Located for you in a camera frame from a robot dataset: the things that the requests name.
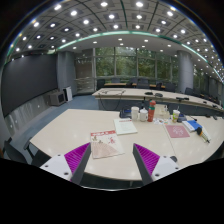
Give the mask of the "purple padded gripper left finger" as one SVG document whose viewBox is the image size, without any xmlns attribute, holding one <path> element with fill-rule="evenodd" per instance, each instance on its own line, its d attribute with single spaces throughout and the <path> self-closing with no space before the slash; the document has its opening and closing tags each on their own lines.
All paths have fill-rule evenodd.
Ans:
<svg viewBox="0 0 224 224">
<path fill-rule="evenodd" d="M 79 185 L 90 153 L 91 144 L 86 143 L 66 154 L 57 154 L 44 163 L 41 169 Z"/>
</svg>

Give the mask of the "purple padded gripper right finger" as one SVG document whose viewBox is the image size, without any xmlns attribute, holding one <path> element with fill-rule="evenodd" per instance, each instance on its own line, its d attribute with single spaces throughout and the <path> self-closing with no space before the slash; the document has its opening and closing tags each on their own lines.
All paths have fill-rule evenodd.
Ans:
<svg viewBox="0 0 224 224">
<path fill-rule="evenodd" d="M 159 156 L 136 143 L 133 144 L 133 155 L 144 185 L 148 185 L 179 170 L 175 156 Z"/>
</svg>

